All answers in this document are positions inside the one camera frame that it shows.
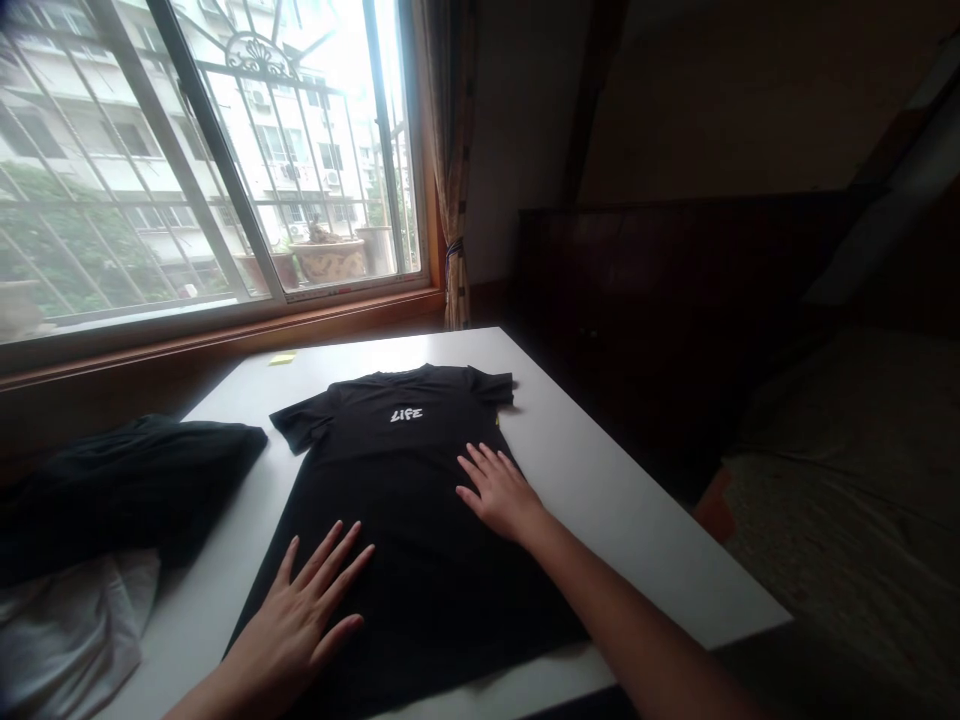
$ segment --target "flower pot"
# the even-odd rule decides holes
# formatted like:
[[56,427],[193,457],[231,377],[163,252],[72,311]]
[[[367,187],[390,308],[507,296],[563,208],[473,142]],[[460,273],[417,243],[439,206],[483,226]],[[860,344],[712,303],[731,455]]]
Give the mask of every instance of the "flower pot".
[[0,342],[16,340],[35,332],[43,311],[33,299],[36,280],[0,282]]
[[357,237],[366,241],[367,273],[372,277],[395,275],[397,258],[393,248],[393,233],[389,226],[357,228]]
[[[255,292],[263,295],[270,294],[267,280],[263,277],[263,271],[260,269],[260,263],[257,262],[256,257],[253,255],[234,255],[233,259],[250,278]],[[290,253],[270,253],[270,259],[273,260],[273,266],[277,269],[277,276],[280,278],[280,285],[283,286],[283,289],[296,290],[300,286],[300,278],[297,277],[297,267],[293,262],[293,255]]]
[[367,274],[363,240],[328,245],[291,245],[307,282],[317,285],[342,282]]

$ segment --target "curtain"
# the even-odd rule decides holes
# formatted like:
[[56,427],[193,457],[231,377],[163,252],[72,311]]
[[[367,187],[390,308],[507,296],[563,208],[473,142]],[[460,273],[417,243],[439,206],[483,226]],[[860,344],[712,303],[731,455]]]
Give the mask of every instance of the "curtain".
[[463,254],[467,177],[477,67],[475,0],[415,0],[418,76],[427,103],[440,226],[447,244],[444,327],[470,327],[470,286]]

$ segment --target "finger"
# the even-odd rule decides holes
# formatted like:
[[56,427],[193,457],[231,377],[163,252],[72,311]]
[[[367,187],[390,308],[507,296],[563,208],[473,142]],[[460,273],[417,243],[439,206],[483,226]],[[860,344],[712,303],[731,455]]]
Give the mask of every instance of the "finger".
[[483,443],[480,443],[480,452],[482,452],[483,456],[487,458],[487,461],[490,463],[490,467],[501,472],[507,471],[507,468],[500,461],[500,458],[497,457],[497,454]]
[[347,590],[353,585],[353,581],[357,579],[360,572],[367,566],[367,563],[370,562],[374,550],[374,545],[367,545],[367,547],[363,549],[363,552],[357,556],[357,559],[350,563],[350,567],[340,573],[340,576],[333,581],[330,588],[323,594],[323,597],[320,598],[322,605],[320,612],[321,622],[326,622],[326,618],[333,614],[333,611],[340,604],[340,601],[343,600],[343,596],[347,594]]
[[483,507],[483,503],[475,492],[463,487],[463,485],[457,485],[457,495],[467,504],[468,508],[473,510],[477,517],[480,517],[480,508]]
[[323,636],[310,657],[310,666],[314,671],[320,670],[340,651],[347,640],[357,630],[363,627],[363,618],[360,615],[345,617]]
[[294,535],[280,563],[280,569],[277,570],[277,576],[273,579],[273,585],[270,586],[270,594],[290,585],[290,569],[293,567],[293,559],[297,556],[297,547],[299,545],[300,536]]
[[341,520],[337,520],[333,524],[333,527],[330,528],[330,532],[327,533],[327,536],[323,539],[323,542],[320,543],[317,546],[317,549],[313,551],[313,555],[310,556],[310,559],[307,560],[307,564],[303,566],[302,570],[300,570],[300,574],[297,575],[297,579],[293,581],[294,590],[299,592],[310,584],[310,581],[313,580],[313,576],[317,574],[317,571],[323,566],[327,556],[330,555],[330,551],[333,549],[333,544],[340,536],[340,530],[342,528],[343,522]]
[[487,456],[482,452],[477,450],[473,445],[467,443],[467,452],[470,453],[470,457],[473,458],[474,464],[480,469],[480,472],[486,476],[490,472],[490,461],[487,460]]
[[326,559],[313,580],[307,585],[307,592],[310,593],[311,597],[319,598],[326,592],[327,588],[330,587],[330,583],[333,582],[337,573],[340,572],[340,566],[343,565],[343,561],[347,559],[347,555],[349,555],[350,550],[353,549],[353,543],[359,534],[360,522],[358,521],[353,524],[350,532],[344,536],[336,549],[330,553],[330,557]]
[[460,463],[460,467],[467,471],[467,475],[473,480],[473,484],[477,486],[477,489],[483,492],[483,488],[487,482],[487,476],[480,472],[480,469],[463,455],[457,455],[457,462]]
[[503,462],[503,466],[507,469],[507,472],[513,476],[514,480],[519,480],[520,482],[526,482],[526,479],[523,477],[517,466],[513,464],[513,460],[507,457],[507,454],[502,450],[497,451],[497,456]]

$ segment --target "white print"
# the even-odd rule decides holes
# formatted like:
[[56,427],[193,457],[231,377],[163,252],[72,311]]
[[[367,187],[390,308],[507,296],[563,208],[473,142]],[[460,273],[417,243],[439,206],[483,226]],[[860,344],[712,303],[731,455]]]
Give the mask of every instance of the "white print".
[[423,408],[407,408],[406,410],[394,410],[390,422],[397,420],[409,420],[410,418],[423,417]]

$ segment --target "t-shirt sleeve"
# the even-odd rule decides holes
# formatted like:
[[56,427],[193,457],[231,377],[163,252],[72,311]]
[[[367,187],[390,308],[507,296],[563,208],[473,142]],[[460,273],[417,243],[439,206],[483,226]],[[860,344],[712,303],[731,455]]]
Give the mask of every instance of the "t-shirt sleeve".
[[331,385],[326,392],[278,410],[270,421],[286,439],[290,452],[299,455],[323,440],[339,409],[340,389]]
[[491,405],[513,405],[513,373],[488,375],[475,367],[467,368],[470,392],[481,402]]

